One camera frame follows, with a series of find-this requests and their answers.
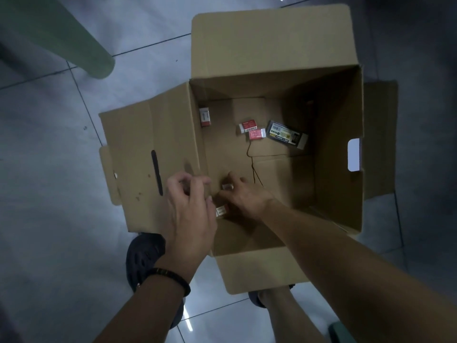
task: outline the tiled floor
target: tiled floor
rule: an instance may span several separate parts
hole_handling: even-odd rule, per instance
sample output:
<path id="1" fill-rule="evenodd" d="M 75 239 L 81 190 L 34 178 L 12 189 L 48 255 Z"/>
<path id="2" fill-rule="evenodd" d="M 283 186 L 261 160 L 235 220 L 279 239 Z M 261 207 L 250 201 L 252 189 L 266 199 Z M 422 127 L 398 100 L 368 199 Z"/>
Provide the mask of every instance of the tiled floor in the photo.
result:
<path id="1" fill-rule="evenodd" d="M 188 79 L 191 19 L 208 11 L 350 5 L 365 77 L 400 86 L 403 235 L 391 194 L 365 202 L 360 241 L 457 303 L 456 2 L 60 1 L 116 56 L 116 67 L 92 79 L 0 27 L 0 321 L 9 342 L 89 342 L 131 295 L 123 263 L 133 236 L 106 190 L 98 113 Z M 245 294 L 227 294 L 213 259 L 191 286 L 189 319 L 168 343 L 273 341 L 266 311 Z M 310 283 L 293 293 L 322 332 L 337 320 Z"/>

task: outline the hole in cardboard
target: hole in cardboard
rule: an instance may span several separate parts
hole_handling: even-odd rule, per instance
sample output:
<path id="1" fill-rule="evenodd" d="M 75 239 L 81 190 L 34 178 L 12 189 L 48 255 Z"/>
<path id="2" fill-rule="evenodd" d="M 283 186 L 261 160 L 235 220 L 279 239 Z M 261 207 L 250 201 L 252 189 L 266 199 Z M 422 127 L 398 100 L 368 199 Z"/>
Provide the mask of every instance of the hole in cardboard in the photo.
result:
<path id="1" fill-rule="evenodd" d="M 360 171 L 360 138 L 353 138 L 347 143 L 347 169 Z"/>
<path id="2" fill-rule="evenodd" d="M 164 195 L 164 190 L 162 186 L 162 179 L 160 178 L 159 172 L 159 161 L 157 160 L 157 154 L 155 150 L 151 151 L 152 164 L 154 166 L 155 179 L 157 180 L 157 188 L 159 189 L 159 195 Z"/>

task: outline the person's left hand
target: person's left hand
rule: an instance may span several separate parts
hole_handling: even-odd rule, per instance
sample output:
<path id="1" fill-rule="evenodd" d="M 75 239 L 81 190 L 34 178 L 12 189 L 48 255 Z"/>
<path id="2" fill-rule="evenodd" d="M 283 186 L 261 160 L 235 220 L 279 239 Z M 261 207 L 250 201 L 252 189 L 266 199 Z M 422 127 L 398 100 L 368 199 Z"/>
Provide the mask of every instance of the person's left hand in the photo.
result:
<path id="1" fill-rule="evenodd" d="M 167 199 L 174 238 L 167 240 L 165 255 L 156 267 L 173 271 L 190 282 L 198 266 L 213 246 L 216 234 L 216 207 L 211 196 L 205 199 L 211 179 L 179 172 L 167 181 Z M 184 187 L 190 186 L 187 195 Z"/>

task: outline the hand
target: hand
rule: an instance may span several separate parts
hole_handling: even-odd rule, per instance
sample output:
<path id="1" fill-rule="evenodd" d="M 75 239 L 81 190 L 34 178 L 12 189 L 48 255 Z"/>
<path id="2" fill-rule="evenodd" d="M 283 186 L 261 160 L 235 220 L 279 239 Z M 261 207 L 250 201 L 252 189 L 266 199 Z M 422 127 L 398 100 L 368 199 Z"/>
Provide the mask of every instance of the hand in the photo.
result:
<path id="1" fill-rule="evenodd" d="M 180 172 L 167 181 L 167 198 L 174 239 L 167 241 L 166 253 L 156 267 L 166 268 L 190 282 L 198 266 L 209 253 L 216 234 L 216 207 L 211 196 L 205 200 L 209 177 L 193 177 Z M 184 186 L 189 187 L 186 195 Z"/>
<path id="2" fill-rule="evenodd" d="M 220 197 L 237 206 L 243 215 L 248 218 L 260 220 L 266 205 L 275 198 L 264 187 L 248 183 L 246 178 L 239 178 L 232 171 L 228 178 L 233 184 L 233 190 L 221 190 Z"/>

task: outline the person's right arm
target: person's right arm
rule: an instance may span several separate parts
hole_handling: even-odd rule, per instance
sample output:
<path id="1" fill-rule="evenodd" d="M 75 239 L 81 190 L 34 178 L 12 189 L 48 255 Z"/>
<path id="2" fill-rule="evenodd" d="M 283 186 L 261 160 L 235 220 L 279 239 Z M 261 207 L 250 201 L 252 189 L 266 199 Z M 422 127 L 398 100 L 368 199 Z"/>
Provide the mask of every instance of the person's right arm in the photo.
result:
<path id="1" fill-rule="evenodd" d="M 220 196 L 262 221 L 358 342 L 457 342 L 457 307 L 395 268 L 335 224 L 288 208 L 229 173 Z"/>

